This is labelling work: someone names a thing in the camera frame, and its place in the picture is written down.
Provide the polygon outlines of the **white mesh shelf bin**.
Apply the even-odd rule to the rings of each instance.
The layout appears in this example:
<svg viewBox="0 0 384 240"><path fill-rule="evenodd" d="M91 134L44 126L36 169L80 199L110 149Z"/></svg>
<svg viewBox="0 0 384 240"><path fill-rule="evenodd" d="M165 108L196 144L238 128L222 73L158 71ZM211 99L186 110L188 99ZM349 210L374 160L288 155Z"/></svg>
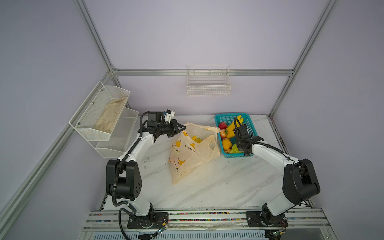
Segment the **white mesh shelf bin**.
<svg viewBox="0 0 384 240"><path fill-rule="evenodd" d="M115 100L121 100L121 106L124 107L129 96L130 91L128 90L98 82L81 107L70 119L69 125L88 142L107 142L110 140L123 110L119 110L113 115L112 126L109 130L102 131L96 124L102 117L107 104Z"/></svg>
<svg viewBox="0 0 384 240"><path fill-rule="evenodd" d="M128 150L139 112L124 108L110 139L106 142L90 142L104 159L117 159Z"/></svg>

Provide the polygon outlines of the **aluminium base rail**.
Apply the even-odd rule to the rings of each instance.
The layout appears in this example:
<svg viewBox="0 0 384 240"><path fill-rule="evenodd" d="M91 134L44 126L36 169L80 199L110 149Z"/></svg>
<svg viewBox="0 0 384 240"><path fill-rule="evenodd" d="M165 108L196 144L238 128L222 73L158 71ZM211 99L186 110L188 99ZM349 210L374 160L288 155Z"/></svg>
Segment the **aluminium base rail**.
<svg viewBox="0 0 384 240"><path fill-rule="evenodd" d="M336 240L322 209L295 208L273 227L258 226L256 213L248 210L169 211L151 229L128 229L133 220L118 211L91 212L81 240L137 240L160 233L157 240Z"/></svg>

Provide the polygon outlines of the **red yellow fake apple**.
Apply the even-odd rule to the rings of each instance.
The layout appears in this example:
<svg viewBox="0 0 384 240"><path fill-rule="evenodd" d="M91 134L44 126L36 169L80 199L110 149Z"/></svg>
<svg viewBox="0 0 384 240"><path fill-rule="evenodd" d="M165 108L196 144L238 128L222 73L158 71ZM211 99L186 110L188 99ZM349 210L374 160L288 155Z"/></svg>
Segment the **red yellow fake apple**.
<svg viewBox="0 0 384 240"><path fill-rule="evenodd" d="M221 139L225 139L228 135L228 132L226 129L222 129L220 132Z"/></svg>

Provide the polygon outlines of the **small yellow fake banana bunch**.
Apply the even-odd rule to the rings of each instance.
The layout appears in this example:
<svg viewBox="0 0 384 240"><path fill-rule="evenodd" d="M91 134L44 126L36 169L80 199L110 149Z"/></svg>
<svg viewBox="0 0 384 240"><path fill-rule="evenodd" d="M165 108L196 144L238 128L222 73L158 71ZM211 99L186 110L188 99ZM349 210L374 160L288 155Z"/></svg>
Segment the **small yellow fake banana bunch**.
<svg viewBox="0 0 384 240"><path fill-rule="evenodd" d="M244 118L242 115L237 116L236 119L236 121L233 121L230 126L225 129L225 133L227 134L226 138L233 138L235 136L235 128L243 124Z"/></svg>

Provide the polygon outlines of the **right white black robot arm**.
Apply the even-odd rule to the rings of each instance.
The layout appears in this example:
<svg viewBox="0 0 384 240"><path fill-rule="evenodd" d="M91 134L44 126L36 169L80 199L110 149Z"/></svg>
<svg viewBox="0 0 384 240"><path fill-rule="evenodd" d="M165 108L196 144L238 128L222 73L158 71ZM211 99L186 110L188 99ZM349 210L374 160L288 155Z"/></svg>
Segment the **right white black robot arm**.
<svg viewBox="0 0 384 240"><path fill-rule="evenodd" d="M313 163L298 159L252 135L246 125L235 127L237 147L244 156L261 157L283 174L282 190L262 206L261 224L271 227L283 221L284 213L321 192Z"/></svg>

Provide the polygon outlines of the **white mesh upper shelf bin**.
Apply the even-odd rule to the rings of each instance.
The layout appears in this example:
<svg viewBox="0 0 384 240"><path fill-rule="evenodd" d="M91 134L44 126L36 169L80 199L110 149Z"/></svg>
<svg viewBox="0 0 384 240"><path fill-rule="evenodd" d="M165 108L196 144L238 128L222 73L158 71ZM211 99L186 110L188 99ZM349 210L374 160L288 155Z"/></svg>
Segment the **white mesh upper shelf bin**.
<svg viewBox="0 0 384 240"><path fill-rule="evenodd" d="M96 124L102 117L107 104L115 100L121 100L121 106L124 107L129 96L130 91L128 90L98 82L81 107L70 119L69 125L88 142L107 142L110 140L123 110L119 110L113 115L112 126L109 130L102 131Z"/></svg>

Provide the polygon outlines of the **red fake strawberry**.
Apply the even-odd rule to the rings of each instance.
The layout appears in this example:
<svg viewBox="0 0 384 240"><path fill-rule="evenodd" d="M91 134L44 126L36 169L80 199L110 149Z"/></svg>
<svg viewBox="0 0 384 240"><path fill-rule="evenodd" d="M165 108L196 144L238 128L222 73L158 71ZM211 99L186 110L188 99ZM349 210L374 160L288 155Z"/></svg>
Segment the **red fake strawberry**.
<svg viewBox="0 0 384 240"><path fill-rule="evenodd" d="M225 122L221 122L221 123L219 123L218 127L221 130L225 130L225 129L227 129L228 125Z"/></svg>

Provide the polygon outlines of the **green fake pear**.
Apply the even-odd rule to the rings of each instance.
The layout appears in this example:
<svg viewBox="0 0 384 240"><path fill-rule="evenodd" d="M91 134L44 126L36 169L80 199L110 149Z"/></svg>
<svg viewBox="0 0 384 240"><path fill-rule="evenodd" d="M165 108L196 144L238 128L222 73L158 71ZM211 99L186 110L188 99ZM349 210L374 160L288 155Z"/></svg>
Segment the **green fake pear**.
<svg viewBox="0 0 384 240"><path fill-rule="evenodd" d="M230 150L230 154L240 154L240 153L243 153L243 151L238 149L237 144L233 144Z"/></svg>

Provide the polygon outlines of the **cream banana print plastic bag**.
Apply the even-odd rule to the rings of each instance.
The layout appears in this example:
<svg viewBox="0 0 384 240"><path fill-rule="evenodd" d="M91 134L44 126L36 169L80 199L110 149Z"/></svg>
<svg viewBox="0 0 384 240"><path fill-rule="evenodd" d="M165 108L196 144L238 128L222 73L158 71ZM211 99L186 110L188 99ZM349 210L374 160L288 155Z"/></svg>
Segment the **cream banana print plastic bag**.
<svg viewBox="0 0 384 240"><path fill-rule="evenodd" d="M221 150L218 145L218 127L210 127L186 123L184 131L190 136L203 139L196 143L191 138L184 136L183 132L174 137L171 144L169 167L173 184L189 175L195 168L218 158Z"/></svg>

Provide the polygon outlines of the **large yellow fake banana bunch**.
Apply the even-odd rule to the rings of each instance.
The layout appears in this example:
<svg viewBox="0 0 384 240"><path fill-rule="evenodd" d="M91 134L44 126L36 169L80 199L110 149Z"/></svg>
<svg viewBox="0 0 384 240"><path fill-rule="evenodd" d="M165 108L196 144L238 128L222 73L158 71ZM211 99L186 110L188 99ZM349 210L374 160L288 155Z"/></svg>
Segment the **large yellow fake banana bunch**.
<svg viewBox="0 0 384 240"><path fill-rule="evenodd" d="M190 137L185 131L183 131L184 136L191 138L196 143L201 143L203 139L198 138L197 136Z"/></svg>

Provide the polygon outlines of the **white mesh lower shelf bin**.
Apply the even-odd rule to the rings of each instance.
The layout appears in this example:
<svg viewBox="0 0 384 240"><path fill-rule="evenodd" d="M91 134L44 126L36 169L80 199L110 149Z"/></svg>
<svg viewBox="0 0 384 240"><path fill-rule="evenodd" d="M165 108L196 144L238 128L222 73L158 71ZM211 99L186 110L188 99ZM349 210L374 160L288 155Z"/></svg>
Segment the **white mesh lower shelf bin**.
<svg viewBox="0 0 384 240"><path fill-rule="evenodd" d="M106 142L90 142L104 159L117 159L128 150L139 112L124 108L110 139Z"/></svg>

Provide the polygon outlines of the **beige cloth in bin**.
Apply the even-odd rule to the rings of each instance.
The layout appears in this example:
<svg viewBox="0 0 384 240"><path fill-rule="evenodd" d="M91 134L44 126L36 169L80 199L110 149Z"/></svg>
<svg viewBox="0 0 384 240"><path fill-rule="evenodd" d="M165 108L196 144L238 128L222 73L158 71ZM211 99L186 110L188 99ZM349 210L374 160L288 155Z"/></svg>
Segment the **beige cloth in bin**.
<svg viewBox="0 0 384 240"><path fill-rule="evenodd" d="M102 115L94 125L94 129L111 134L121 111L123 110L127 97L111 100L104 108Z"/></svg>

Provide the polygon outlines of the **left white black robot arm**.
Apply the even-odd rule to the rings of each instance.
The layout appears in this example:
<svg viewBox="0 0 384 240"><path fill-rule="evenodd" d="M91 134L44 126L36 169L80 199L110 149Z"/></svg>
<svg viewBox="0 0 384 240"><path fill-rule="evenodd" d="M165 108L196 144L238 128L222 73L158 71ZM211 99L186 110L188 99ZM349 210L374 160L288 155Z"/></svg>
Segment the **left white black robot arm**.
<svg viewBox="0 0 384 240"><path fill-rule="evenodd" d="M161 135L169 138L186 129L174 119L175 112L147 111L140 116L138 135L131 146L116 160L106 165L106 192L120 213L128 214L127 227L152 228L159 221L153 205L140 199L143 187L139 161Z"/></svg>

